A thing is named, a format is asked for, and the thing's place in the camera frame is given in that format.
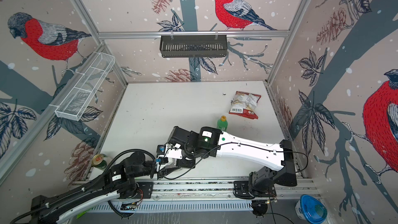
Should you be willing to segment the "green plastic bottle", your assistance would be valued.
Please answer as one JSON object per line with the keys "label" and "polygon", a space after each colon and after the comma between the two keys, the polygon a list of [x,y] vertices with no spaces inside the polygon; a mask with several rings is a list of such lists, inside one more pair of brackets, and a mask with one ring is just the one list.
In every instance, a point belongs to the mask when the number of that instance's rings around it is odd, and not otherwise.
{"label": "green plastic bottle", "polygon": [[227,128],[228,128],[228,122],[227,121],[221,121],[220,119],[218,119],[217,128],[220,129],[221,131],[226,131]]}

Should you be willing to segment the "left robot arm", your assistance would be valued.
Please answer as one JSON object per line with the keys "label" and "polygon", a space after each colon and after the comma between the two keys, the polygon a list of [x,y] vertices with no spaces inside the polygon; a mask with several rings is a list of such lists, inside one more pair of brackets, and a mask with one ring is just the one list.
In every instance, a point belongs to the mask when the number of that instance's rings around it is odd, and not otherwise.
{"label": "left robot arm", "polygon": [[159,147],[156,156],[142,149],[123,151],[94,180],[55,197],[35,197],[30,211],[14,218],[11,223],[18,224],[20,220],[29,217],[30,224],[63,224],[104,202],[120,217],[128,218],[130,214],[119,211],[112,201],[133,200],[133,206],[137,207],[144,199],[149,199],[153,184],[139,184],[136,178],[153,178],[159,173],[157,166],[163,161],[164,154],[164,146]]}

